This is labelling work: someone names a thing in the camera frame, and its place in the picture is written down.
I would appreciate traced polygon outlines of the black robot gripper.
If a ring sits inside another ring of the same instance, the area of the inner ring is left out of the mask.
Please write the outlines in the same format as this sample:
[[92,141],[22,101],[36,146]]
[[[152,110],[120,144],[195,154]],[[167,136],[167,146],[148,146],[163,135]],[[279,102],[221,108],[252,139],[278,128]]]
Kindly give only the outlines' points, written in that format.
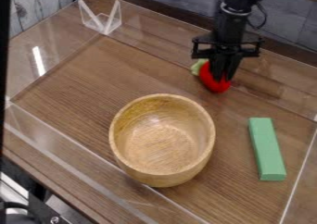
[[237,15],[219,11],[215,15],[213,30],[191,39],[191,57],[209,58],[209,73],[215,81],[220,81],[223,77],[224,55],[233,55],[228,59],[225,69],[228,81],[235,74],[241,57],[258,56],[263,39],[255,33],[244,31],[247,17],[248,14]]

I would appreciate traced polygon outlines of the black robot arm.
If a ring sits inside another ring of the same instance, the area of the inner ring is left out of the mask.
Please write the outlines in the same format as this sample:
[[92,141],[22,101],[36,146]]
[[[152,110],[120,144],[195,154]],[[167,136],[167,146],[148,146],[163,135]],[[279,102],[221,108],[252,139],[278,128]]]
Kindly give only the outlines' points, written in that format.
[[259,29],[267,19],[262,0],[220,0],[213,29],[191,39],[193,59],[208,61],[208,74],[213,81],[231,81],[241,60],[258,57],[263,39],[247,33],[245,26]]

